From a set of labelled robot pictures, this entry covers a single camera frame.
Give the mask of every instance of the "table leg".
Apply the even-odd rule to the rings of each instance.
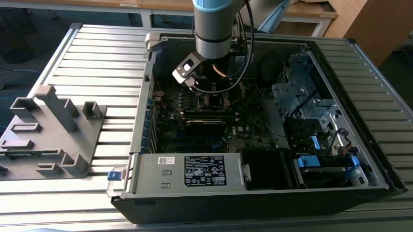
[[[144,28],[152,27],[152,13],[151,9],[140,9],[140,17],[142,17],[142,26]]]
[[[327,31],[327,28],[330,26],[333,19],[323,18],[321,22],[317,24],[317,27],[314,29],[313,35],[314,37],[322,37],[325,32]]]

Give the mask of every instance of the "wire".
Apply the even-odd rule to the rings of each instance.
[[[262,95],[263,93],[259,91],[257,84],[254,84],[254,85],[255,85],[255,88],[257,88],[259,94]]]
[[[347,153],[349,148],[350,148],[350,146],[351,146],[351,141],[349,140],[349,138],[347,138],[346,135],[343,136],[343,139],[347,141],[347,145],[346,145],[346,146],[343,147],[343,149],[341,150],[339,155]]]
[[[192,17],[192,29],[191,29],[191,32],[192,32],[192,35],[194,35],[194,26],[195,26],[195,17]]]
[[[37,73],[39,75],[41,74],[39,71],[36,70],[29,70],[29,69],[16,69],[16,70],[8,70],[5,72],[1,72],[0,75],[4,75],[7,73],[12,73],[12,72],[32,72],[32,73]]]
[[[267,124],[267,123],[265,123],[265,126],[266,126],[266,127],[267,127],[267,129],[273,132],[273,134],[274,134],[274,135],[277,135],[277,136],[279,136],[279,137],[286,138],[286,136],[283,136],[283,135],[281,135],[281,134],[277,134],[277,133],[273,131],[273,129],[270,128],[270,126],[269,126],[269,124]]]
[[[237,101],[234,101],[231,104],[234,104],[235,102],[238,102],[239,100],[242,100],[245,97],[239,98]]]
[[[307,96],[307,98],[303,100],[303,102],[297,106],[297,108],[294,109],[293,113],[290,113],[290,117],[293,117],[294,114],[298,112],[298,110],[303,107],[303,105],[306,105],[309,103],[309,101],[311,100],[311,98],[314,97],[315,94],[317,94],[317,89]]]
[[[203,90],[203,89],[199,89],[196,88],[196,90],[202,93],[210,93],[210,94],[217,94],[217,93],[225,93],[227,91],[230,91],[241,82],[243,76],[245,76],[245,72],[246,72],[246,69],[250,65],[250,62],[251,62],[251,58],[253,58],[253,50],[254,50],[254,19],[253,19],[253,10],[251,10],[251,6],[250,6],[250,2],[249,0],[245,0],[245,4],[246,4],[246,8],[247,8],[247,14],[249,14],[249,17],[250,17],[250,26],[251,26],[251,45],[250,45],[250,50],[249,50],[249,55],[247,55],[247,59],[245,61],[245,68],[243,68],[243,71],[239,75],[239,78],[237,80],[237,82],[227,88],[227,89],[223,89],[223,90],[218,90],[218,91],[207,91],[207,90]]]
[[[5,98],[5,97],[0,97],[0,99],[4,99],[4,100],[16,100],[16,99],[13,99],[13,98]]]
[[[330,142],[330,145],[329,145],[329,149],[327,149],[327,155],[331,153],[333,145],[334,145],[334,141],[335,141],[337,135],[342,131],[346,131],[346,129],[345,128],[338,128],[337,131],[334,132],[334,135],[333,135],[333,138],[331,138],[331,142]]]
[[[241,26],[241,30],[242,30],[242,33],[243,33],[243,38],[245,38],[245,61],[247,59],[247,39],[246,39],[246,32],[245,32],[245,21],[243,21],[243,17],[241,16],[241,13],[238,13],[238,22],[239,22],[239,26]],[[234,77],[245,68],[245,65],[246,65],[246,62],[243,62],[242,66],[239,67],[239,69],[237,70],[235,73],[227,75],[225,74],[217,67],[215,64],[212,64],[212,68],[215,70],[215,72],[222,76],[222,77],[227,77],[227,78],[231,78]]]

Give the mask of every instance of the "black cable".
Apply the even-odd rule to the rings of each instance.
[[[345,128],[338,128],[337,131],[334,132],[333,139],[331,139],[331,142],[330,142],[330,145],[329,145],[329,149],[327,149],[327,155],[331,153],[333,146],[334,146],[334,141],[335,141],[338,133],[345,131],[345,130],[346,130]]]
[[[238,13],[238,18],[239,18],[241,29],[242,29],[243,38],[245,38],[245,61],[243,61],[242,66],[237,70],[237,72],[230,74],[230,75],[227,75],[226,78],[231,78],[235,75],[238,75],[238,73],[243,70],[245,65],[247,65],[247,62],[246,62],[246,59],[247,59],[247,39],[246,39],[246,32],[245,32],[245,21],[243,21],[243,17],[241,16],[241,13]]]
[[[245,65],[245,68],[243,68],[243,72],[241,73],[237,82],[227,89],[218,90],[218,91],[207,91],[207,90],[196,88],[196,90],[199,92],[202,92],[202,93],[217,94],[217,93],[225,93],[225,92],[230,91],[239,84],[239,82],[241,82],[241,80],[242,80],[242,78],[245,76],[246,69],[247,69],[247,67],[250,65],[251,57],[253,57],[253,50],[254,50],[254,19],[253,19],[253,10],[251,10],[251,6],[250,6],[249,0],[245,0],[245,4],[246,4],[246,8],[247,8],[247,14],[249,14],[249,17],[250,17],[251,45],[250,45],[249,56],[247,56],[247,61],[246,61],[246,65]]]
[[[306,105],[309,103],[309,101],[311,100],[311,98],[315,96],[317,94],[317,89],[313,91],[313,93],[307,96],[307,98],[303,100],[303,102],[297,106],[297,108],[294,109],[293,113],[290,113],[290,117],[293,117],[293,115],[298,112],[298,110],[303,107],[303,105]]]
[[[342,150],[339,151],[339,155],[343,154],[345,150],[347,150],[351,147],[351,141],[349,140],[347,136],[343,136],[343,139],[347,141],[347,145],[342,148]]]

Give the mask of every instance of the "white sticker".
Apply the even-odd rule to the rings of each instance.
[[[158,164],[175,164],[175,157],[159,157]]]
[[[138,4],[119,4],[120,6],[138,7]]]
[[[335,18],[335,16],[334,16],[334,15],[327,15],[327,14],[323,15],[323,14],[322,14],[322,15],[321,15],[321,18]]]

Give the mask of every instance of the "wooden table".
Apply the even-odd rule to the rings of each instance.
[[[144,28],[152,27],[152,15],[194,16],[192,0],[0,0],[0,6],[49,10],[135,13],[142,15]],[[317,24],[313,36],[323,36],[335,12],[326,11],[319,3],[293,4],[282,21]]]

